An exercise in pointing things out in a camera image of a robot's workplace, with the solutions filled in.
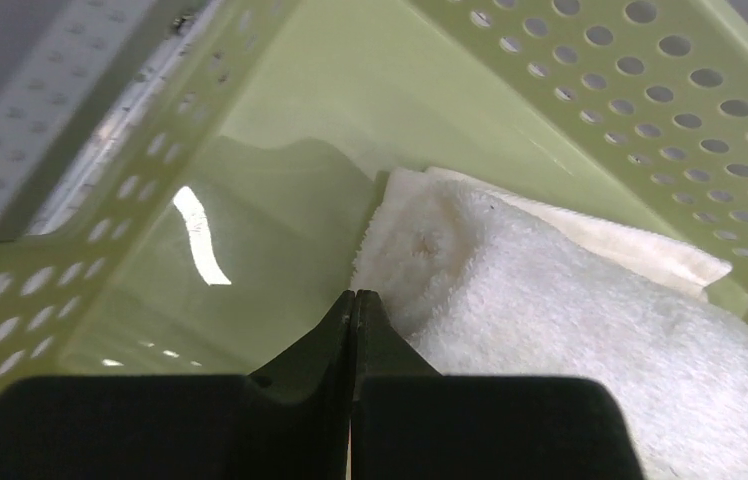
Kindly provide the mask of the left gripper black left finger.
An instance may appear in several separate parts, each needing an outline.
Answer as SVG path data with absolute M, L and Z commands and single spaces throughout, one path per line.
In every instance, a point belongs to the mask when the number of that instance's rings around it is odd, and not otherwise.
M 249 374 L 39 376 L 0 395 L 0 479 L 342 479 L 356 297 Z

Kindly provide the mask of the green plastic basket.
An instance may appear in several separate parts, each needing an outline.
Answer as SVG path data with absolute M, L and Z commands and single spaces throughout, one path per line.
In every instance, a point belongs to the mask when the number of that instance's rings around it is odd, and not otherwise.
M 748 322 L 748 1 L 0 1 L 0 393 L 259 366 L 430 165 L 727 260 Z

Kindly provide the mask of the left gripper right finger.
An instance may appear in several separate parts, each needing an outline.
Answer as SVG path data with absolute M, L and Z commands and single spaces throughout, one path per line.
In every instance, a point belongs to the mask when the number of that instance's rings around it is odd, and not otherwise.
M 380 296 L 352 314 L 355 479 L 639 479 L 621 411 L 598 382 L 445 375 L 392 327 Z

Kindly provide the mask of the white towel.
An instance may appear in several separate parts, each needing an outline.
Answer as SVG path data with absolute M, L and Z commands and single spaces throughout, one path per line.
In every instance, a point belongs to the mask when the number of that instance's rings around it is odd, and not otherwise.
M 393 171 L 351 286 L 441 373 L 600 382 L 650 479 L 748 479 L 748 324 L 499 195 Z

